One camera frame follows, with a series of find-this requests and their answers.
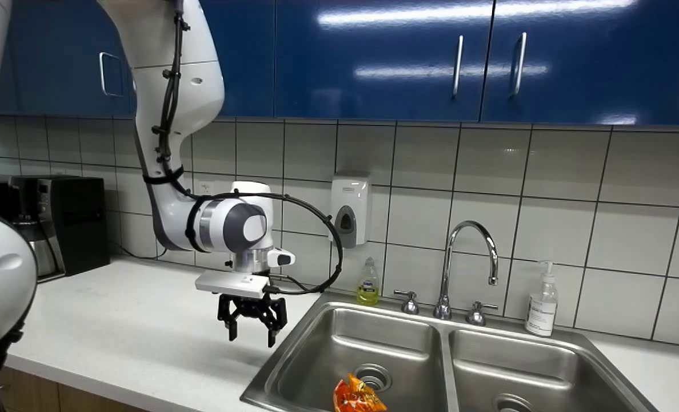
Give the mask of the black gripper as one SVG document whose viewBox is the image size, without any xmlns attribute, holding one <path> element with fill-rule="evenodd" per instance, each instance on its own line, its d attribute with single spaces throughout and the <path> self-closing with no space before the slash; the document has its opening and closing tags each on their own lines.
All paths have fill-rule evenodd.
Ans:
<svg viewBox="0 0 679 412">
<path fill-rule="evenodd" d="M 219 296 L 216 318 L 223 321 L 229 329 L 229 342 L 238 339 L 238 316 L 258 318 L 268 328 L 268 349 L 277 343 L 277 334 L 283 329 L 286 316 L 286 300 L 272 300 L 262 296 L 253 299 L 238 299 L 238 296 Z"/>
</svg>

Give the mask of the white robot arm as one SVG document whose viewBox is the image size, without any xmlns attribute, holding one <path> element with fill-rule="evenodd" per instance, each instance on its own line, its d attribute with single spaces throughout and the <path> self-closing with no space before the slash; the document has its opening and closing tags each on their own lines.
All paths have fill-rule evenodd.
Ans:
<svg viewBox="0 0 679 412">
<path fill-rule="evenodd" d="M 229 276 L 204 276 L 197 287 L 230 304 L 268 302 L 269 280 L 258 256 L 272 248 L 269 189 L 238 181 L 226 196 L 200 197 L 181 186 L 181 144 L 223 106 L 216 46 L 199 0 L 96 2 L 115 23 L 132 77 L 138 157 L 159 246 L 234 255 Z M 0 372 L 34 296 L 34 253 L 0 218 Z"/>
</svg>

